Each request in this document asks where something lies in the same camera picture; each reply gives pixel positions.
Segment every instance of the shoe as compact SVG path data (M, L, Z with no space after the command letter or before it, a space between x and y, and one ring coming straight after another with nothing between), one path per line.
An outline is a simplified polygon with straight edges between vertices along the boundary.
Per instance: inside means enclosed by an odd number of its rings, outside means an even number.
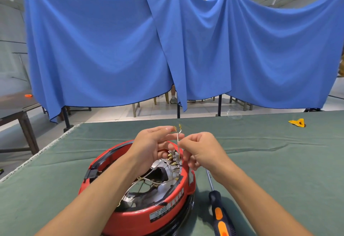
M171 98L170 104L177 104L177 98Z

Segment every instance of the green tablecloth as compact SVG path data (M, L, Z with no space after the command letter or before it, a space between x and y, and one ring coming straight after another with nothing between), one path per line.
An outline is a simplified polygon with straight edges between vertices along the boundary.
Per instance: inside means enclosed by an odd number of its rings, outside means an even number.
M288 123L299 118L306 128ZM33 235L77 196L101 152L142 129L179 123L186 135L212 132L231 159L315 235L343 235L344 111L81 124L0 183L0 235ZM180 235L213 235L204 169L196 181L195 209ZM254 235L226 190L214 187L238 235Z

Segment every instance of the person's leg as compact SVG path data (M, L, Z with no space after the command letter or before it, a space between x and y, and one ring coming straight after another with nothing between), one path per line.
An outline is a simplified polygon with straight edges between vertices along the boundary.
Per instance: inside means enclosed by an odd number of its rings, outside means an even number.
M172 88L171 88L171 100L170 100L170 103L171 104L177 104L177 99L175 97L175 86L172 85Z

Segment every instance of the blue cloth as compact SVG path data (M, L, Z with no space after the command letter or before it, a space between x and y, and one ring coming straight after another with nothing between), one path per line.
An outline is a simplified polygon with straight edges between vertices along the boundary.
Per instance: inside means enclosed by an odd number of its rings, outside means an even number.
M33 94L109 107L227 93L269 108L322 108L344 41L344 0L273 9L251 0L25 0Z

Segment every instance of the hand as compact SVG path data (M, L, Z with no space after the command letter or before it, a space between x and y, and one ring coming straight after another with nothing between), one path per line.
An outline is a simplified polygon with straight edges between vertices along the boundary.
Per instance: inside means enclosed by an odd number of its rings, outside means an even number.
M173 145L167 142L177 140L177 134L171 134L174 131L173 126L161 126L144 129L137 134L134 143L125 154L130 159L137 161L137 176L146 173L156 160L167 158L168 153L164 149L174 149ZM184 134L178 134L179 139L184 136Z
M197 170L203 166L213 174L216 180L217 176L221 175L219 167L222 164L234 164L211 133L191 134L179 141L178 145L184 149L183 157L185 161L188 161L190 168Z

